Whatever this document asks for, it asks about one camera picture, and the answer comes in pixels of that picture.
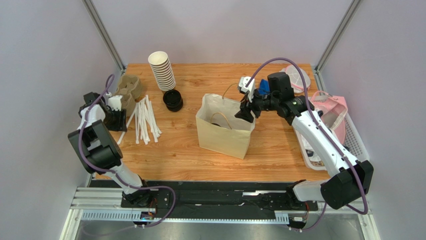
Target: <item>white wall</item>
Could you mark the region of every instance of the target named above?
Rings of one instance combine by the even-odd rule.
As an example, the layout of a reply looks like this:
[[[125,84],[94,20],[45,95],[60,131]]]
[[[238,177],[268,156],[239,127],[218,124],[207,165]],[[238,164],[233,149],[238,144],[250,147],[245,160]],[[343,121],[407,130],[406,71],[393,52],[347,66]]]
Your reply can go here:
[[[84,171],[67,134],[118,73],[80,0],[0,3],[0,239],[58,239]]]
[[[363,1],[322,72],[370,154],[383,240],[426,234],[425,9],[424,0]]]
[[[94,0],[122,60],[317,64],[351,0]]]

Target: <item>stack of paper cups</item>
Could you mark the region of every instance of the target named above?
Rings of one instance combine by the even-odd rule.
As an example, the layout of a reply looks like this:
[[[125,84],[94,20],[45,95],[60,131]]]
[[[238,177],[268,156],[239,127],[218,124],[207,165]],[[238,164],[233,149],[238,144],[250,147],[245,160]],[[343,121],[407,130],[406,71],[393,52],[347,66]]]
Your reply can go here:
[[[173,75],[169,56],[163,51],[156,51],[149,55],[148,63],[151,65],[155,80],[161,91],[169,91],[175,88],[176,81]]]

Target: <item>metal frame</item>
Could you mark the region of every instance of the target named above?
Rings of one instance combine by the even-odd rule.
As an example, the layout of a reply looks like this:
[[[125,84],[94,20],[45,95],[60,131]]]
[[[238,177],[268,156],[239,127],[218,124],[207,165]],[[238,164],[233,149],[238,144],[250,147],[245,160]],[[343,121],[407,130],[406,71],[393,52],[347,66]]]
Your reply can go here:
[[[121,74],[123,74],[126,71],[126,65],[123,63],[116,47],[113,44],[113,41],[108,35],[108,32],[105,29],[104,24],[102,23],[101,17],[99,16],[95,5],[93,4],[92,0],[82,0],[82,2],[84,3],[84,6],[86,7],[87,12],[89,13],[91,19],[93,20],[93,23],[95,24],[97,30],[99,31],[100,36],[105,42],[105,45],[108,48],[108,51],[111,54],[112,59],[114,60],[115,64],[117,64],[117,67],[120,69]]]
[[[325,48],[324,53],[322,54],[321,58],[319,59],[318,64],[315,67],[315,70],[317,72],[321,72],[321,70],[324,68],[327,60],[329,59],[334,48],[336,47],[337,43],[339,42],[340,38],[342,37],[342,35],[345,32],[346,28],[348,27],[349,23],[351,22],[352,17],[355,15],[355,12],[357,11],[357,9],[360,6],[360,3],[362,1],[363,0],[352,0],[352,2],[350,3],[349,8],[347,9],[346,13],[344,14],[340,24],[338,25],[336,31],[334,32],[333,37],[331,37],[330,42],[328,43],[327,47]]]
[[[316,87],[318,88],[318,90],[327,92],[321,73],[315,70],[314,68],[312,68],[312,71],[313,71],[313,77],[315,78]]]
[[[156,222],[159,219],[141,219],[141,213],[153,212],[154,209],[149,208],[123,208],[121,207],[122,201],[121,188],[100,188],[100,187],[78,187],[71,207],[68,212],[60,240],[74,240],[77,236],[80,221],[129,221],[129,222]],[[265,194],[269,191],[258,191],[252,194]],[[318,202],[318,210],[312,211],[312,214],[319,214],[324,203]],[[361,199],[355,200],[352,206],[358,209],[363,208]],[[285,225],[289,223],[290,214],[300,214],[300,211],[295,210],[276,210],[275,219],[270,220],[229,220],[229,219],[199,219],[199,218],[168,218],[164,222],[169,223],[227,223],[227,224],[274,224]],[[342,207],[335,210],[327,208],[327,215],[341,215],[341,214],[354,214],[356,212],[348,207]],[[366,240],[379,240],[380,236],[376,228],[376,224],[371,210],[367,215],[358,215],[359,223],[361,225],[362,233]]]

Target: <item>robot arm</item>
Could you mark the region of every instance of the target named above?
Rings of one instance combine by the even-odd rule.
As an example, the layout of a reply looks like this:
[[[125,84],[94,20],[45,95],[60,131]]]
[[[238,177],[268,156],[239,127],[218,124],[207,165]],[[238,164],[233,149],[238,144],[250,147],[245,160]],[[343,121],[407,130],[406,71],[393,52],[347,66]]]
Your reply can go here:
[[[89,106],[98,96],[99,94],[93,92],[84,96],[86,104],[80,108],[80,116],[86,114]],[[81,129],[84,121],[84,118],[82,118],[78,129],[68,134],[68,140],[86,171],[90,174],[97,172],[85,163],[79,153],[80,131],[83,131],[82,149],[87,160],[96,167],[115,172],[97,173],[101,175],[105,174],[120,185],[123,188],[123,197],[131,204],[137,204],[141,207],[149,205],[152,199],[148,190],[137,190],[129,187],[129,185],[147,187],[147,184],[123,163],[123,154],[109,131],[127,131],[125,123],[126,110],[117,109],[116,107],[111,108],[105,105],[104,101],[100,101],[89,111],[87,114],[87,124],[84,129]]]
[[[280,117],[306,138],[321,158],[331,177],[321,181],[301,180],[288,187],[286,190],[293,201],[292,205],[297,208],[305,201],[321,201],[326,202],[333,209],[339,209],[360,198],[361,193],[350,167],[324,133],[319,130],[309,114],[308,108],[313,110],[314,106],[310,102],[307,106],[304,96],[295,97],[290,78],[285,72],[270,74],[268,83],[270,93],[263,95],[259,94],[257,89],[250,94],[249,89],[239,88],[240,92],[244,94],[245,101],[241,103],[240,111],[235,114],[235,117],[252,123],[254,120],[252,112],[258,118],[261,111],[276,111]],[[313,111],[313,114],[323,129],[327,129],[318,113]],[[373,176],[373,166],[367,160],[360,162],[339,143],[330,131],[326,134],[337,143],[354,166],[363,190],[367,194]]]

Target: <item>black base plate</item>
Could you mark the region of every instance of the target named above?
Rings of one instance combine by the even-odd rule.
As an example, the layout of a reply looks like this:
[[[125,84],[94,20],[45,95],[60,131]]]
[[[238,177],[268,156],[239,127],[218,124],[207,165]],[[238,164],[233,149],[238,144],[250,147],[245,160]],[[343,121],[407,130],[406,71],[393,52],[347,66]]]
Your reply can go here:
[[[148,186],[169,186],[176,192],[176,204],[170,218],[183,219],[275,219],[276,210],[306,211],[306,206],[291,209],[287,206],[285,193],[282,191],[292,182],[205,182],[205,181],[148,181]],[[89,187],[119,188],[112,180],[93,180]],[[259,195],[244,195],[256,191],[271,191]],[[166,189],[151,191],[157,199],[158,213],[163,217],[170,209],[173,196]],[[317,211],[318,205],[307,202],[310,211]],[[122,200],[123,208],[140,208]]]

